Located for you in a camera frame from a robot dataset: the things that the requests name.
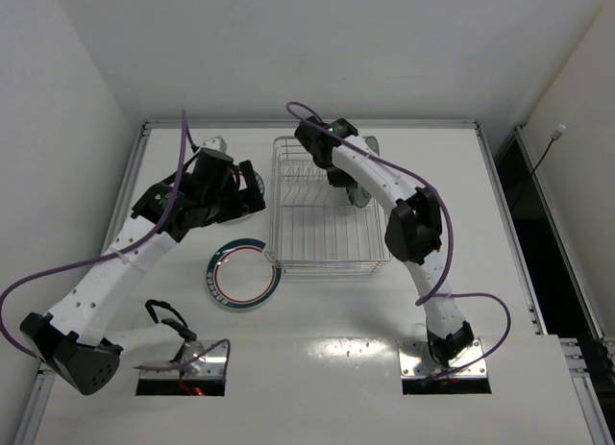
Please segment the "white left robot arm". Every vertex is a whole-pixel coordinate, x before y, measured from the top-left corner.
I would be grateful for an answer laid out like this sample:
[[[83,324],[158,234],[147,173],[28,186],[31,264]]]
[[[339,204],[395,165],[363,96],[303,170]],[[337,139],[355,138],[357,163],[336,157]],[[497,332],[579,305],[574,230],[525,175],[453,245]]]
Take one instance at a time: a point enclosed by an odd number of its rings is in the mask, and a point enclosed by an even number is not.
[[[83,395],[102,389],[119,370],[184,370],[198,336],[182,318],[155,319],[125,333],[108,326],[147,272],[192,229],[264,210],[250,161],[202,148],[189,165],[151,185],[122,229],[78,284],[45,313],[32,312],[20,331],[37,358]]]

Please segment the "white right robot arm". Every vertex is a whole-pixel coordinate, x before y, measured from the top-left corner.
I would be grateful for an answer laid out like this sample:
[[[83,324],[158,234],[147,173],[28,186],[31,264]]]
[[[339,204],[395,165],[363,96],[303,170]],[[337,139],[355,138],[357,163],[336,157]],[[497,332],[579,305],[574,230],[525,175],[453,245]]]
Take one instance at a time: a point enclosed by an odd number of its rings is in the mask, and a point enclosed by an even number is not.
[[[474,340],[472,328],[459,309],[448,283],[453,244],[450,215],[436,190],[418,176],[392,167],[380,156],[373,136],[361,136],[345,119],[325,124],[312,116],[294,136],[328,174],[330,184],[362,189],[387,216],[384,234],[390,254],[412,278],[425,310],[431,357],[447,368]]]

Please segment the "white grey patterned plate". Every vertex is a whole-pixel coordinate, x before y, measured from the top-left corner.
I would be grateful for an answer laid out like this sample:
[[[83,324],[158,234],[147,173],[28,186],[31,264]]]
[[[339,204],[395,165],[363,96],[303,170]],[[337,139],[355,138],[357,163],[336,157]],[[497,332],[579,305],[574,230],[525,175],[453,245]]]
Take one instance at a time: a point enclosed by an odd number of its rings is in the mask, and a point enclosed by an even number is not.
[[[375,136],[363,136],[362,138],[366,154],[378,157],[381,154],[381,149],[377,138]]]

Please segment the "green blue patterned plate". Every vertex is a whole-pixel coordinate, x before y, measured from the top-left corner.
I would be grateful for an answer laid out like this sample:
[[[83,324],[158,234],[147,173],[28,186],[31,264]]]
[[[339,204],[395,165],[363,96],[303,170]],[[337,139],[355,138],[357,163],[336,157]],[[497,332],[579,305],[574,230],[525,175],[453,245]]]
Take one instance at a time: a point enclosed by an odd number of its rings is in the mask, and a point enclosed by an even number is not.
[[[352,184],[346,187],[346,194],[351,205],[358,209],[363,209],[369,205],[372,196],[360,184]]]

